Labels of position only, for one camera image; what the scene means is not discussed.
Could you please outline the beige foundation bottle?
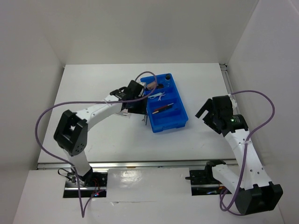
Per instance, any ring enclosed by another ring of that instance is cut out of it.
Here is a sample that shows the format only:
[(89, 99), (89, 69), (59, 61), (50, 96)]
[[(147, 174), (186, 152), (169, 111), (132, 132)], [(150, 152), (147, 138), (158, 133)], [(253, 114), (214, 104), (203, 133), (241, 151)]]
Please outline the beige foundation bottle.
[(151, 82), (149, 84), (146, 85), (146, 90), (147, 91), (151, 91), (153, 89), (162, 89), (164, 88), (164, 85), (163, 84), (159, 84), (157, 82)]

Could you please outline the false eyelash case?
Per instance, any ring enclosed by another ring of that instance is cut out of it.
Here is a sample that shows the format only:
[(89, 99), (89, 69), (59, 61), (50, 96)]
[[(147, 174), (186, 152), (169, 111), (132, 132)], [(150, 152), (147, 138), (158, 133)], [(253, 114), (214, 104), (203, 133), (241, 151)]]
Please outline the false eyelash case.
[(130, 118), (131, 113), (129, 113), (127, 111), (121, 111), (121, 112), (116, 113), (115, 115), (125, 117), (125, 118)]

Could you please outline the silver hair clip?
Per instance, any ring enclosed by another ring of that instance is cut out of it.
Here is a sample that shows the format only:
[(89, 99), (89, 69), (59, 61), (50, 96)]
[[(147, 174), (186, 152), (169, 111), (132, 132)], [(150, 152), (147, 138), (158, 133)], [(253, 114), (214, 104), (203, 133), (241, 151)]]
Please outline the silver hair clip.
[(144, 115), (144, 117), (143, 117), (143, 119), (142, 119), (142, 122), (143, 122), (145, 125), (147, 125), (147, 123), (148, 123), (148, 114), (145, 114), (145, 115)]

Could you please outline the clear bottle black cap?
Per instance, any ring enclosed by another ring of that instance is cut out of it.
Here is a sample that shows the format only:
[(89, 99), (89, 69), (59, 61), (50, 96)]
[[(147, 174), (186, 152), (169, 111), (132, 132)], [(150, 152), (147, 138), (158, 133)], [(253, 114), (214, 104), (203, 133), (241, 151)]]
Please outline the clear bottle black cap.
[(169, 73), (169, 74), (166, 74), (165, 75), (165, 79), (164, 79), (164, 88), (169, 88), (169, 87), (172, 87), (173, 84), (172, 84), (172, 75)]

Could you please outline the blue plastic organizer tray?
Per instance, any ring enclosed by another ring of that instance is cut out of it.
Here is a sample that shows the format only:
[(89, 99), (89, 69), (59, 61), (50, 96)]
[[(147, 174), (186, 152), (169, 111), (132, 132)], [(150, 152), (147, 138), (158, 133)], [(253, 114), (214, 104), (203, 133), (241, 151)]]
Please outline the blue plastic organizer tray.
[(147, 87), (144, 94), (150, 94), (146, 109), (152, 131), (158, 133), (184, 127), (188, 116), (172, 74), (157, 75), (156, 79), (157, 87), (153, 91), (148, 87), (154, 85), (154, 78), (141, 78), (141, 82), (146, 83)]

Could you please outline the red silver lip pencil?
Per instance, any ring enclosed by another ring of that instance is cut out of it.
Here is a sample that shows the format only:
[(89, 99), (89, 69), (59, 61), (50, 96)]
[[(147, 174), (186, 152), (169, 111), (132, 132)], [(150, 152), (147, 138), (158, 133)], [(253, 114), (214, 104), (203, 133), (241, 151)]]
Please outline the red silver lip pencil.
[(155, 110), (154, 110), (154, 112), (156, 112), (156, 111), (160, 111), (160, 110), (162, 110), (162, 109), (164, 109), (164, 108), (167, 108), (167, 107), (169, 107), (169, 106), (171, 106), (171, 105), (173, 105), (174, 103), (170, 103), (170, 104), (167, 104), (167, 105), (163, 105), (163, 106), (161, 106), (161, 107), (159, 107), (159, 108), (156, 108)]

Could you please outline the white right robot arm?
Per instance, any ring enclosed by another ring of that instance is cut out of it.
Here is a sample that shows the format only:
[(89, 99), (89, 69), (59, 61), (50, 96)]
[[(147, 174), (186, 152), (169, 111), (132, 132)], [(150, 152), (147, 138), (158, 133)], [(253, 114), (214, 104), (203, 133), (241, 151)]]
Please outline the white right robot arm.
[(222, 160), (208, 161), (204, 178), (209, 183), (220, 182), (233, 194), (240, 215), (250, 215), (274, 210), (283, 190), (280, 184), (274, 184), (261, 164), (251, 141), (245, 118), (234, 114), (236, 102), (230, 95), (209, 98), (196, 117), (203, 117), (204, 124), (229, 143), (240, 174), (236, 175)]

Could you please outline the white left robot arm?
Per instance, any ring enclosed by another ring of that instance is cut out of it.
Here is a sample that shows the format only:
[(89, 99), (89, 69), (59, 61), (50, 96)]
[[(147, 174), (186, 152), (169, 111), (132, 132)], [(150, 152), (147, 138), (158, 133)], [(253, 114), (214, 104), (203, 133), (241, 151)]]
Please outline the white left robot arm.
[(75, 180), (81, 186), (92, 186), (97, 179), (84, 152), (88, 131), (102, 120), (123, 110), (145, 114), (146, 98), (137, 102), (126, 102), (142, 98), (144, 91), (145, 83), (132, 80), (127, 87), (110, 92), (102, 104), (94, 104), (77, 112), (63, 112), (54, 133), (54, 140), (64, 150), (69, 162), (75, 166)]

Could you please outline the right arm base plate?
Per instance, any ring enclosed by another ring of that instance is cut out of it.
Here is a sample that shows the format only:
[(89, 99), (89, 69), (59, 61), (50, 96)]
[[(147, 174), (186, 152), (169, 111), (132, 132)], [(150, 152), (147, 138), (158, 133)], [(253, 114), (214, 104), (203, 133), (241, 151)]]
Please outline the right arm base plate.
[(213, 179), (205, 169), (189, 170), (185, 177), (190, 182), (192, 196), (219, 195), (226, 189), (224, 185)]

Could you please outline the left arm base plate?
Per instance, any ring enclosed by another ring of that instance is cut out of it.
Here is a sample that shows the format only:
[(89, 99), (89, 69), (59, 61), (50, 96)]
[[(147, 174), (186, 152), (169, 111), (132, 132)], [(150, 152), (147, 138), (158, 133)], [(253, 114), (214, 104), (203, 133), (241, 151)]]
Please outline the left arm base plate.
[[(63, 198), (78, 198), (78, 183), (74, 171), (60, 168), (57, 173), (65, 178)], [(94, 172), (93, 175), (94, 177), (87, 182), (79, 180), (81, 197), (89, 198), (92, 194), (95, 198), (106, 197), (108, 172)]]

